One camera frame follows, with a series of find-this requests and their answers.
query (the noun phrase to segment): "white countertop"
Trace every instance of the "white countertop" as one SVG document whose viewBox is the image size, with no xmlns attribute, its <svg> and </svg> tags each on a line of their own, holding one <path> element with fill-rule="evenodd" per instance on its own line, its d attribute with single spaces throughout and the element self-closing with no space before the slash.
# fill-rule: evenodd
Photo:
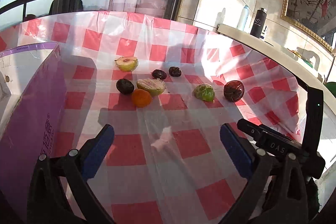
<svg viewBox="0 0 336 224">
<path fill-rule="evenodd" d="M 318 75 L 317 72 L 314 69 L 310 68 L 302 59 L 298 58 L 299 60 L 295 61 L 293 58 L 289 56 L 289 53 L 284 52 L 288 50 L 284 49 L 280 45 L 278 47 L 277 45 L 274 46 L 270 45 L 246 32 L 240 31 L 228 25 L 224 24 L 219 25 L 218 32 L 238 42 L 241 42 L 242 44 L 276 61 L 281 66 L 288 69 L 296 77 L 300 78 L 307 85 L 323 90 L 324 102 L 328 105 L 328 107 L 332 110 L 332 112 L 336 113 L 336 98 L 317 79 Z"/>
</svg>

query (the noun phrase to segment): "green object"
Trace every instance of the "green object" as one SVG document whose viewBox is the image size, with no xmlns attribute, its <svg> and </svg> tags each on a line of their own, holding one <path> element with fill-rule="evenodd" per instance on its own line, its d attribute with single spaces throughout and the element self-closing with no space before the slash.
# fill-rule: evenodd
<svg viewBox="0 0 336 224">
<path fill-rule="evenodd" d="M 213 102 L 215 99 L 215 91 L 209 84 L 201 84 L 194 89 L 194 95 L 197 99 Z"/>
<path fill-rule="evenodd" d="M 139 79 L 136 82 L 138 89 L 148 91 L 153 97 L 162 94 L 166 90 L 165 82 L 159 79 Z"/>
<path fill-rule="evenodd" d="M 336 82 L 328 82 L 328 83 L 325 83 L 324 85 L 332 93 L 332 95 L 336 98 Z"/>
<path fill-rule="evenodd" d="M 314 68 L 313 64 L 309 60 L 306 59 L 306 60 L 304 60 L 304 62 L 306 62 L 311 68 Z"/>
</svg>

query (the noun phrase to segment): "purple cardboard box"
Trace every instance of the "purple cardboard box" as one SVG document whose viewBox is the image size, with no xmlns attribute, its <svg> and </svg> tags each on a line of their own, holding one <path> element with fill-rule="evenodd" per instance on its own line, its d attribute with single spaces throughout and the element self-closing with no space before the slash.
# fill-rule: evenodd
<svg viewBox="0 0 336 224">
<path fill-rule="evenodd" d="M 57 43 L 0 52 L 0 190 L 26 221 L 31 176 L 41 153 L 51 156 L 66 85 Z"/>
</svg>

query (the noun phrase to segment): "orange tangerine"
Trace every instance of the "orange tangerine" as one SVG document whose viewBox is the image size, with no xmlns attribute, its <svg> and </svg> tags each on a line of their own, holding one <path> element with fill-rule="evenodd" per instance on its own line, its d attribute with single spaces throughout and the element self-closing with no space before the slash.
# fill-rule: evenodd
<svg viewBox="0 0 336 224">
<path fill-rule="evenodd" d="M 145 107 L 152 102 L 152 96 L 146 90 L 136 89 L 132 93 L 132 102 L 137 107 Z"/>
</svg>

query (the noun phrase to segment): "gold picture frame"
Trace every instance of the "gold picture frame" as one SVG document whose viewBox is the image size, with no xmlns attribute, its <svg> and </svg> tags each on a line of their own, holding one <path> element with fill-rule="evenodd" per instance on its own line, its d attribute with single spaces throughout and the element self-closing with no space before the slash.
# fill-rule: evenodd
<svg viewBox="0 0 336 224">
<path fill-rule="evenodd" d="M 303 24 L 301 24 L 301 23 L 299 23 L 299 22 L 295 21 L 294 19 L 287 16 L 288 3 L 289 3 L 289 0 L 283 0 L 281 18 L 283 20 L 286 20 L 287 22 L 291 23 L 292 25 L 294 25 L 295 27 L 297 27 L 301 31 L 305 32 L 307 35 L 314 38 L 318 43 L 320 43 L 329 52 L 331 52 L 332 47 L 327 42 L 325 42 L 322 37 L 319 37 L 316 33 L 314 33 L 312 30 L 308 29 L 307 27 L 305 27 Z"/>
</svg>

